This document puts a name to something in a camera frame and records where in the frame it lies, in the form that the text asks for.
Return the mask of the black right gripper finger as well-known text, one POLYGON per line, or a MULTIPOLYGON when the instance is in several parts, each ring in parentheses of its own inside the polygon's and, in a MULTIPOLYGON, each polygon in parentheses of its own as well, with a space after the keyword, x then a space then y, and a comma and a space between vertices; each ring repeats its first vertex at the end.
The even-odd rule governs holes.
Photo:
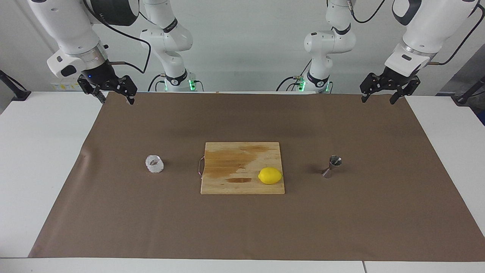
POLYGON ((135 95, 137 94, 137 91, 138 88, 130 76, 125 75, 117 78, 114 86, 114 92, 123 95, 130 105, 135 103, 135 95))
POLYGON ((106 97, 100 90, 100 85, 95 85, 93 87, 83 75, 78 77, 78 85, 84 94, 92 95, 93 97, 97 98, 101 104, 106 102, 106 97))

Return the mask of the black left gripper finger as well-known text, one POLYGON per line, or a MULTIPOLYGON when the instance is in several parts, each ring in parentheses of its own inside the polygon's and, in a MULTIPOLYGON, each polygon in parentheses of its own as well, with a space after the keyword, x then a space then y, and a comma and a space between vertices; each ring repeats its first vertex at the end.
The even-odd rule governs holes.
POLYGON ((360 84, 362 103, 365 103, 372 94, 385 90, 387 86, 388 78, 386 76, 369 73, 360 84))
POLYGON ((420 83, 421 80, 418 77, 413 77, 404 88, 398 85, 395 93, 390 97, 390 104, 395 104, 399 98, 412 95, 420 83))

